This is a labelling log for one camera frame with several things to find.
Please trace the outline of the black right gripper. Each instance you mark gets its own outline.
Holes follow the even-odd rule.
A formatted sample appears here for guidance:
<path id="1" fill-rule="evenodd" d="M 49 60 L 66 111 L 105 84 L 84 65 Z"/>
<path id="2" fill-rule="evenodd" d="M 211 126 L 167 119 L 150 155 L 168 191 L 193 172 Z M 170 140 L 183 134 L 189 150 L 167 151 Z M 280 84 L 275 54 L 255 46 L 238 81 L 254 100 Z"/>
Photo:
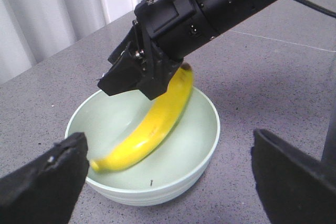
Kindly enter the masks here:
<path id="1" fill-rule="evenodd" d="M 208 43 L 219 32 L 206 18 L 197 0 L 142 0 L 134 10 L 131 30 L 109 57 L 146 62 L 136 85 L 149 100 L 167 91 L 183 58 Z"/>

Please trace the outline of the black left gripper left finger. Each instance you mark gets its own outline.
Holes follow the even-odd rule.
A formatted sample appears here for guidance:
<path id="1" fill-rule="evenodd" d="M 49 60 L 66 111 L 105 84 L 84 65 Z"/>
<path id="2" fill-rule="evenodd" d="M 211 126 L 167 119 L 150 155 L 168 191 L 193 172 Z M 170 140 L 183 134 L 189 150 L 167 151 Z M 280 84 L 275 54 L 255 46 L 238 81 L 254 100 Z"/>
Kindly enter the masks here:
<path id="1" fill-rule="evenodd" d="M 68 223 L 89 169 L 84 133 L 74 133 L 1 178 L 1 223 Z"/>

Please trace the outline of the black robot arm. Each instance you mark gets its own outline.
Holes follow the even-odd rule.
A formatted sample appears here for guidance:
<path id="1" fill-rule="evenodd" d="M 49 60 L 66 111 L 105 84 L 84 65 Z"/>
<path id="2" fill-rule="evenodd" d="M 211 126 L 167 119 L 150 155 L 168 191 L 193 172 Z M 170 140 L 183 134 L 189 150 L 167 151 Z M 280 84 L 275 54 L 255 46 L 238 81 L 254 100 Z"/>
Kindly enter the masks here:
<path id="1" fill-rule="evenodd" d="M 87 160 L 86 136 L 73 133 L 1 179 L 1 223 L 68 223 L 88 170 L 127 169 L 171 132 L 191 96 L 185 56 L 277 0 L 143 0 L 99 80 L 107 95 L 141 91 L 154 103 L 139 126 L 107 156 Z M 296 0 L 328 16 L 335 13 Z"/>

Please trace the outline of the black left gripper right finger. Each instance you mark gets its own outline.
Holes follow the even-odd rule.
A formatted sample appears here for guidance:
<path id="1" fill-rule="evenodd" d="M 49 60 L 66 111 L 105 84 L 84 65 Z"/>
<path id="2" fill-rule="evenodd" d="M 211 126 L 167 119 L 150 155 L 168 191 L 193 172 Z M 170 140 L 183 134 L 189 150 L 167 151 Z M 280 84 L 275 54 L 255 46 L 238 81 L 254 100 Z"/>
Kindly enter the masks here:
<path id="1" fill-rule="evenodd" d="M 335 139 L 317 160 L 264 129 L 254 130 L 251 166 L 271 223 L 335 223 Z"/>

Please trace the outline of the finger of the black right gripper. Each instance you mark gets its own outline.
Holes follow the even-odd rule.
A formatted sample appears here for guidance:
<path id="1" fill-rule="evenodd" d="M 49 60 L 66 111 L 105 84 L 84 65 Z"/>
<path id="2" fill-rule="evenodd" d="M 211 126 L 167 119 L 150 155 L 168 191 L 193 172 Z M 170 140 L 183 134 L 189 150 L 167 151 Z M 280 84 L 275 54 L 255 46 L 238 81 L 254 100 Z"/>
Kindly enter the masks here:
<path id="1" fill-rule="evenodd" d="M 98 87 L 107 95 L 138 89 L 146 72 L 146 59 L 135 43 L 120 44 L 109 56 L 111 68 L 98 81 Z"/>

